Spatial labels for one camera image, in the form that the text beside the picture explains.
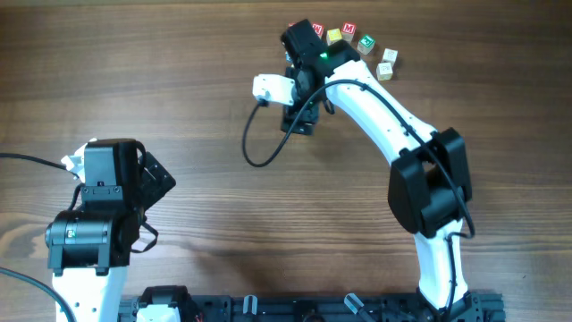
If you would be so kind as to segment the white yellow-sided block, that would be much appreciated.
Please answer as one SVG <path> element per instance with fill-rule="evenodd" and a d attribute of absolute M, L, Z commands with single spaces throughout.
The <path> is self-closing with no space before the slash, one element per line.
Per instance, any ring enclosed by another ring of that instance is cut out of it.
<path fill-rule="evenodd" d="M 389 62 L 382 62 L 377 64 L 376 78 L 379 81 L 389 81 L 393 76 L 392 65 Z"/>

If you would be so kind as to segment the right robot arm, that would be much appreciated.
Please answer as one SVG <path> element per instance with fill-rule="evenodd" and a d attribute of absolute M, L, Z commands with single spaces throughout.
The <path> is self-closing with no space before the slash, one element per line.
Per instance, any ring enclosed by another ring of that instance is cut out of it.
<path fill-rule="evenodd" d="M 432 310 L 452 318 L 468 292 L 459 244 L 475 234 L 465 141 L 452 128 L 437 131 L 415 117 L 374 78 L 357 50 L 344 40 L 326 45 L 309 21 L 288 27 L 281 42 L 293 62 L 297 113 L 315 101 L 330 102 L 387 160 L 388 203 L 414 237 L 418 291 Z"/>

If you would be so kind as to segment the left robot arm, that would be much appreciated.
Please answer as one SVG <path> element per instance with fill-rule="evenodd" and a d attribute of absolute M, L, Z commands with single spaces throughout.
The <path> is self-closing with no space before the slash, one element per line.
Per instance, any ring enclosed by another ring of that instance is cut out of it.
<path fill-rule="evenodd" d="M 115 321 L 146 212 L 176 184 L 135 139 L 92 140 L 64 163 L 81 179 L 46 228 L 58 321 Z"/>

